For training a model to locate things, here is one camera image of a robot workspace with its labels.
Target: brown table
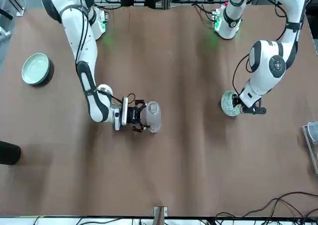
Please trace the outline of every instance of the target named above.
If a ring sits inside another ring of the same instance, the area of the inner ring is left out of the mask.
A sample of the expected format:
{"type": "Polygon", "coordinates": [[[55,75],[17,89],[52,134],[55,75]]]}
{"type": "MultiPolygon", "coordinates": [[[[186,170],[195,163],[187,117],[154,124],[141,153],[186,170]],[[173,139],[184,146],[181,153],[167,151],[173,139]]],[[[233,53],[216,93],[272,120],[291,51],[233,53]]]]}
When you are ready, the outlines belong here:
{"type": "MultiPolygon", "coordinates": [[[[98,42],[97,83],[117,97],[134,92],[159,102],[161,131],[115,132],[92,122],[62,25],[44,10],[26,12],[0,74],[0,138],[23,150],[20,165],[0,166],[1,215],[151,216],[156,205],[169,216],[242,215],[286,192],[318,193],[300,129],[318,115],[307,21],[294,65],[263,98],[267,114],[232,119],[220,98],[253,43],[281,33],[284,20],[273,7],[247,7],[231,41],[216,37],[190,6],[131,7],[112,16],[98,42]],[[36,52],[55,66],[43,87],[21,79],[23,62],[36,52]]],[[[237,88],[249,77],[244,67],[237,88]]],[[[286,200],[303,212],[318,204],[298,195],[286,200]]],[[[275,215],[293,216],[283,205],[275,215]]]]}

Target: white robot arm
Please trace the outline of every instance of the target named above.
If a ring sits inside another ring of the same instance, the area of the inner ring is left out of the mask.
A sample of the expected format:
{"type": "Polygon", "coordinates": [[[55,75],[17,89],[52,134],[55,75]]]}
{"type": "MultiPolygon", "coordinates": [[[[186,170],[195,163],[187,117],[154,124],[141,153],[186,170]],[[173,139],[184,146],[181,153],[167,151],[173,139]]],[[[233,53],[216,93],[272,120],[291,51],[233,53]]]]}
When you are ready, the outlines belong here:
{"type": "MultiPolygon", "coordinates": [[[[242,105],[244,113],[264,114],[265,108],[256,106],[262,95],[268,93],[284,76],[295,60],[298,38],[303,24],[305,0],[278,0],[286,8],[284,35],[278,41],[257,41],[249,52],[252,77],[238,96],[234,107],[242,105]]],[[[214,30],[224,39],[231,39],[239,29],[246,0],[230,0],[222,6],[214,22],[214,30]]]]}
{"type": "Polygon", "coordinates": [[[115,130],[128,123],[133,124],[134,131],[148,128],[140,121],[140,112],[147,105],[145,101],[134,100],[135,106],[128,107],[128,98],[124,97],[118,100],[121,105],[115,106],[112,89],[105,84],[96,87],[96,40],[105,33],[104,11],[94,7],[94,0],[42,0],[42,4],[46,12],[64,26],[92,120],[113,122],[115,130]]]}

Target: black cable on robot arm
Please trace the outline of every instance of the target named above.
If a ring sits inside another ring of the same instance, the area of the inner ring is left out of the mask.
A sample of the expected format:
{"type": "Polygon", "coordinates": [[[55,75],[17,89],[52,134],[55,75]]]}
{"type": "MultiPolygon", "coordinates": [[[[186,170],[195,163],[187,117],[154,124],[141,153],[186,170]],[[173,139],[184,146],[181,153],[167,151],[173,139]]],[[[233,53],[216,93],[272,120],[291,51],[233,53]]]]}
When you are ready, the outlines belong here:
{"type": "Polygon", "coordinates": [[[79,47],[78,47],[78,51],[76,53],[76,58],[75,58],[75,66],[78,63],[78,57],[79,57],[79,52],[80,52],[80,45],[81,45],[81,41],[83,39],[83,35],[84,35],[84,14],[82,14],[82,27],[81,27],[81,35],[80,35],[80,40],[79,40],[79,47]]]}
{"type": "Polygon", "coordinates": [[[234,85],[235,74],[236,74],[236,72],[237,72],[237,70],[238,70],[238,68],[239,68],[239,65],[240,65],[240,64],[242,63],[242,61],[243,61],[244,59],[246,59],[248,56],[249,56],[249,53],[248,53],[247,55],[245,55],[245,56],[240,60],[240,62],[238,63],[237,67],[235,68],[235,71],[234,71],[234,74],[233,74],[232,86],[233,86],[235,92],[237,93],[237,95],[239,95],[239,92],[237,91],[237,89],[236,89],[236,87],[235,87],[235,85],[234,85]]]}
{"type": "MultiPolygon", "coordinates": [[[[275,2],[273,2],[272,0],[267,0],[268,2],[272,3],[275,7],[278,7],[283,13],[284,13],[284,17],[286,18],[286,23],[288,22],[288,16],[286,11],[279,5],[276,4],[275,2]]],[[[280,36],[276,39],[276,41],[280,40],[280,38],[282,38],[282,36],[284,35],[286,31],[286,28],[284,28],[283,32],[280,34],[280,36]]]]}

